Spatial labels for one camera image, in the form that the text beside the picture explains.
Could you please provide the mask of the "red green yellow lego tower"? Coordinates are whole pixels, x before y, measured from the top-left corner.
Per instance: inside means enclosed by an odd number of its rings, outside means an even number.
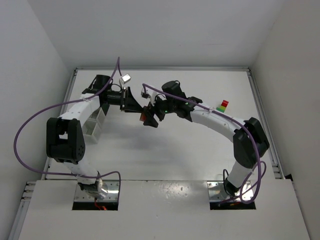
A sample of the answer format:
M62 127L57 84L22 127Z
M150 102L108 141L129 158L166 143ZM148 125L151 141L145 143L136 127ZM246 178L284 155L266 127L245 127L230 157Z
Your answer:
M217 111L224 113L227 109L229 102L227 100L223 100L222 103L216 108Z

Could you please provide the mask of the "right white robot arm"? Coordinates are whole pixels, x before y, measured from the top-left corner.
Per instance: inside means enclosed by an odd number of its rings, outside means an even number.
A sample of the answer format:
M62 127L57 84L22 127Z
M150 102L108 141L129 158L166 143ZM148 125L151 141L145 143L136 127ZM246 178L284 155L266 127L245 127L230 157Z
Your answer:
M165 115L176 114L179 118L205 126L232 142L235 163L223 180L224 191L228 196L236 196L254 168L258 169L257 186L261 185L261 157L269 149L270 143L258 119L234 118L217 108L209 107L197 97L186 97L177 80L163 84L160 90L144 83L141 96L149 100L141 115L144 125L157 127L158 122L154 117L162 121Z

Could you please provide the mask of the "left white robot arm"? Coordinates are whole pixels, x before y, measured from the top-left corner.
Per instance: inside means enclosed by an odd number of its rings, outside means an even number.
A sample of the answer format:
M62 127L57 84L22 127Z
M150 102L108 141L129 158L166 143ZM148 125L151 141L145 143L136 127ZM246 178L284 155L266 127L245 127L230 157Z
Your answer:
M75 175L82 191L94 198L106 193L101 174L89 163L85 152L83 126L97 110L106 114L111 105L127 113L140 113L143 108L134 99L131 89L125 87L129 74L120 76L120 91L112 90L112 78L97 75L68 111L46 123L46 154L65 165Z

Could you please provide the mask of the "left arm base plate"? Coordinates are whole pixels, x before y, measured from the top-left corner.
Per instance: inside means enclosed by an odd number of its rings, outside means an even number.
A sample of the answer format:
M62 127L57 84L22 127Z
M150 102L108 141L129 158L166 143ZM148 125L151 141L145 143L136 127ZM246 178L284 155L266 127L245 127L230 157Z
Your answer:
M119 199L120 183L115 180L103 180L102 183L86 185L79 183L76 186L75 202L110 202L115 203Z

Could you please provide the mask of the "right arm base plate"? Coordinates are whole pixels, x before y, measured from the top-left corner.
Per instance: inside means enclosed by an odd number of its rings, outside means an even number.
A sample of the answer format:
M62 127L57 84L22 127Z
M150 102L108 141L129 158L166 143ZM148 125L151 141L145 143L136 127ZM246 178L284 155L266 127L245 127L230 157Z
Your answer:
M232 198L232 196L226 193L222 181L208 181L207 188L210 202L218 203ZM242 188L242 199L244 201L249 201L253 198L253 196L254 192L252 189L252 184L250 181L247 181Z

